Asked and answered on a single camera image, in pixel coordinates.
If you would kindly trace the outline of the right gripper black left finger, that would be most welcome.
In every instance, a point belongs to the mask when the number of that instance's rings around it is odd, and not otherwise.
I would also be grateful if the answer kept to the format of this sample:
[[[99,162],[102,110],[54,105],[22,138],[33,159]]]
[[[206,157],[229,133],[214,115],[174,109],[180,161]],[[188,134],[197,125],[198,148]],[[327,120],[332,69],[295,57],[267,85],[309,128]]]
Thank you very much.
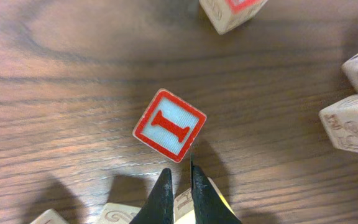
[[[173,224],[172,172],[161,171],[144,206],[130,224]]]

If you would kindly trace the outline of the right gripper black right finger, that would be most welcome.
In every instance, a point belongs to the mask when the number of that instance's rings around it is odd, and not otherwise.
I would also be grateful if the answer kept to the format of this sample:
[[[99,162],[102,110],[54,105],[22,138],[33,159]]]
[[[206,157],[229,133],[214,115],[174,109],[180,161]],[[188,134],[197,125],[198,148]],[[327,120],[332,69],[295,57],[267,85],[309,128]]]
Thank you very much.
[[[196,224],[241,224],[213,188],[202,168],[194,164],[191,155],[191,196]]]

